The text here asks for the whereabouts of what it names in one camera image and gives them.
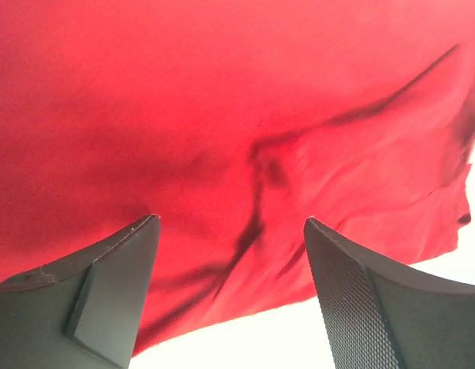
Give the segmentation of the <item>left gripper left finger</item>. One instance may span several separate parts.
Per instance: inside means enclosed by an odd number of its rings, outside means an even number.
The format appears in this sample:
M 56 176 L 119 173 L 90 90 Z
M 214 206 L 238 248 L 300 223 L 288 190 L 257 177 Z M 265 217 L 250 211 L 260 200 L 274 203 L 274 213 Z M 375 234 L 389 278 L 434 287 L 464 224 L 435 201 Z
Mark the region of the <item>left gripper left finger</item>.
M 0 368 L 126 368 L 140 326 L 160 221 L 0 283 Z

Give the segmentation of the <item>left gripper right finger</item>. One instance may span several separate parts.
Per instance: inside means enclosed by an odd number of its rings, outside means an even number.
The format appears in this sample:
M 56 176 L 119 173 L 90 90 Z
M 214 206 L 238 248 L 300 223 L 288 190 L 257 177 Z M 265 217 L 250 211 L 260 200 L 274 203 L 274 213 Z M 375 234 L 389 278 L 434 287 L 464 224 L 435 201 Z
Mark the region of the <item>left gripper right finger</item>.
M 335 367 L 475 369 L 475 285 L 401 264 L 314 218 L 304 238 Z

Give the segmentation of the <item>red t-shirt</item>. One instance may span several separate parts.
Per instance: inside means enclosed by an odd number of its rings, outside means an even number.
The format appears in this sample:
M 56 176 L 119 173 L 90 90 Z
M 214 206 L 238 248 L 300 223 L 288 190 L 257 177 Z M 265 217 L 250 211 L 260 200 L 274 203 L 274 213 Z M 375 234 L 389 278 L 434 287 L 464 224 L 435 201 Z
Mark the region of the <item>red t-shirt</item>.
M 474 142 L 475 1 L 0 1 L 0 281 L 157 214 L 136 353 L 311 298 L 309 217 L 453 251 Z

